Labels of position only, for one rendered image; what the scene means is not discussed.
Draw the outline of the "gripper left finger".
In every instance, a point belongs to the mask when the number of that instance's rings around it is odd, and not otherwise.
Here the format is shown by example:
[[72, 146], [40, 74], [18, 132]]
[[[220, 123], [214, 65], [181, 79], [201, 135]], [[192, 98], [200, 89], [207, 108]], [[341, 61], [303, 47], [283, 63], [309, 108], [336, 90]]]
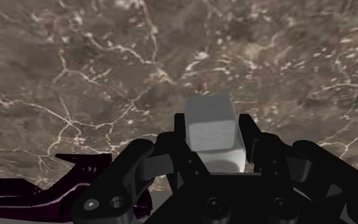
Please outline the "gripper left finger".
[[209, 194], [201, 185], [209, 171], [186, 144], [184, 114], [174, 116], [174, 131], [155, 142], [133, 140], [74, 201], [74, 224], [131, 224], [135, 204], [157, 176], [166, 175], [172, 196], [145, 224], [211, 224]]

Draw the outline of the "dark purple angular object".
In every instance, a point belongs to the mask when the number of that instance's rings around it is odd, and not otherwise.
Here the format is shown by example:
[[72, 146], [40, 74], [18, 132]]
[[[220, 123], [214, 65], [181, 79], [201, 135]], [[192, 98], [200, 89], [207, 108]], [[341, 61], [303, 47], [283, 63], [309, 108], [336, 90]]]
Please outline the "dark purple angular object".
[[[74, 201], [113, 161], [111, 154], [63, 154], [57, 158], [74, 167], [47, 190], [20, 178], [0, 178], [0, 218], [51, 223], [73, 222]], [[135, 218], [150, 215], [153, 208], [148, 189], [135, 204]]]

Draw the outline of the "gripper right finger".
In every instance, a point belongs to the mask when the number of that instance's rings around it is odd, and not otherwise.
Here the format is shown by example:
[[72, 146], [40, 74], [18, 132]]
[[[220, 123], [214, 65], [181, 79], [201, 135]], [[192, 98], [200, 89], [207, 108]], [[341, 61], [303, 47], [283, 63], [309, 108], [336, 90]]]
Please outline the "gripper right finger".
[[343, 212], [358, 224], [356, 168], [314, 142], [287, 145], [275, 134], [261, 132], [249, 114], [241, 114], [238, 124], [254, 172], [279, 179], [294, 193], [291, 199], [276, 199], [280, 214], [297, 207], [297, 220], [277, 224], [349, 224], [341, 219]]

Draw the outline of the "white rounded block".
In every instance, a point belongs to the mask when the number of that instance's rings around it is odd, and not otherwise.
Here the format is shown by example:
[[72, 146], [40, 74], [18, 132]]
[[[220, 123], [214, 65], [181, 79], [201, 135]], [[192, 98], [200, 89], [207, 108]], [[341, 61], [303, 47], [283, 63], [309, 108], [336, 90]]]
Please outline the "white rounded block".
[[184, 119], [186, 142], [209, 172], [244, 172], [246, 150], [228, 94], [189, 97]]

